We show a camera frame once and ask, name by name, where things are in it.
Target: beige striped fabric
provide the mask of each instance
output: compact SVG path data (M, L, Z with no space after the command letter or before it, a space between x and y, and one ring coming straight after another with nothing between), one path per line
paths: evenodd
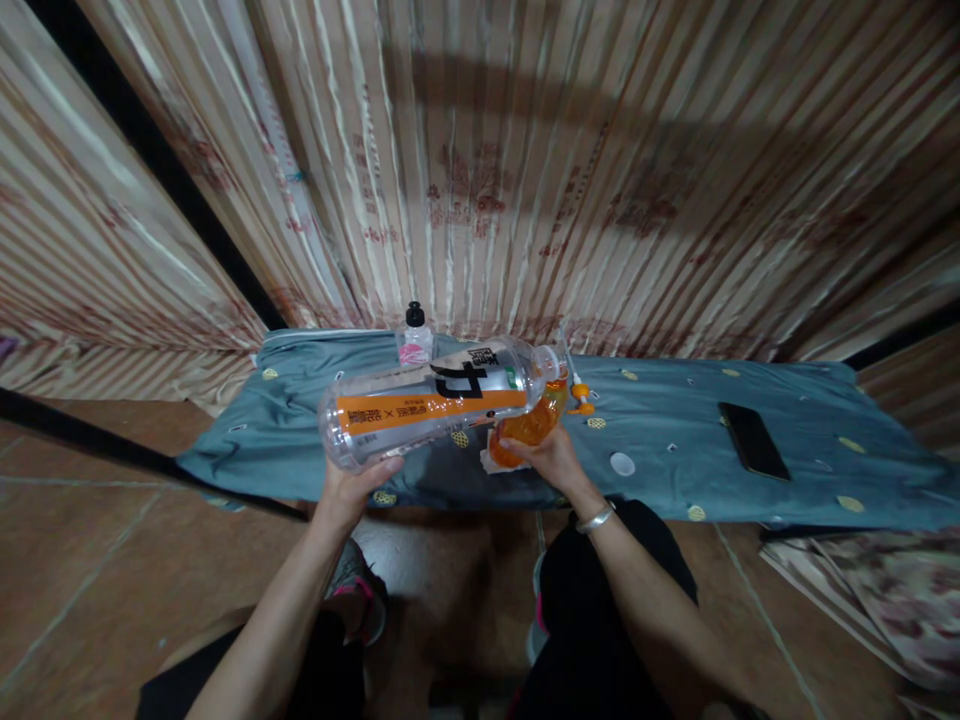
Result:
M19 0L0 29L0 333L253 349L263 328Z
M369 324L815 359L958 293L949 5L256 5Z
M240 0L224 4L246 18ZM287 321L359 326L325 225L294 196L302 177L286 139L267 133L279 110L259 51L244 75L216 0L80 5ZM247 41L256 48L252 28ZM270 97L265 113L254 86Z
M860 386L926 448L960 462L960 327L859 374Z
M190 400L216 417L251 370L245 352L39 342L0 365L0 387L69 400Z
M949 3L80 3L295 326L386 327L416 298L458 336L542 341L566 318L576 352L841 359L960 295ZM14 276L63 297L5 300L5 326L254 345L249 308L165 200L133 193L152 181L14 7L29 32L2 31L4 87L43 126L5 120L6 144L55 150L29 192L43 156L3 150L4 218L46 211L4 232Z

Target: bottle cap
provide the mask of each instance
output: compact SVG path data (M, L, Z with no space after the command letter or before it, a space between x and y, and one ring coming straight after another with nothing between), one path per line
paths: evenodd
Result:
M423 316L423 310L420 309L420 303L414 300L407 308L407 325L409 327L420 327L424 322L426 322L426 318Z

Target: sneaker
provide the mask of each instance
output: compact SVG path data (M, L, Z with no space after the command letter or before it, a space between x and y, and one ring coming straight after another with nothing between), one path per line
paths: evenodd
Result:
M537 558L536 565L533 566L533 596L537 599L537 617L530 623L530 630L527 632L527 660L533 665L540 657L540 651L547 644L550 633L543 622L543 595L540 594L540 568L543 566L543 558L546 553Z
M347 639L360 640L363 646L367 647L380 639L387 626L387 586L367 566L356 541L347 538L325 597L351 592L363 595L366 609L360 622L360 630L348 635Z

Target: smartphone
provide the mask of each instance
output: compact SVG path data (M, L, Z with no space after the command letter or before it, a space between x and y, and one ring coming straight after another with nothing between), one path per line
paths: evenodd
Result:
M760 413L741 405L720 403L720 414L727 422L740 462L747 470L783 482L791 481L787 466L783 464Z

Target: plastic bottle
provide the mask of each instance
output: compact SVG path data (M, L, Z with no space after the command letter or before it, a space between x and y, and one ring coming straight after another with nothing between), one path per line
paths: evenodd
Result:
M464 427L528 413L566 372L553 348L500 335L431 363L333 383L320 401L320 434L327 457L357 473Z
M397 331L401 367L422 365L433 359L433 330L425 322L420 303L414 300L407 308L406 326Z
M519 440L526 445L539 445L560 421L567 406L568 394L567 373L564 371L559 379L547 383L543 397L533 410L526 415L498 422L490 439L491 459L503 468L515 468L522 464L521 458L500 444L501 438Z

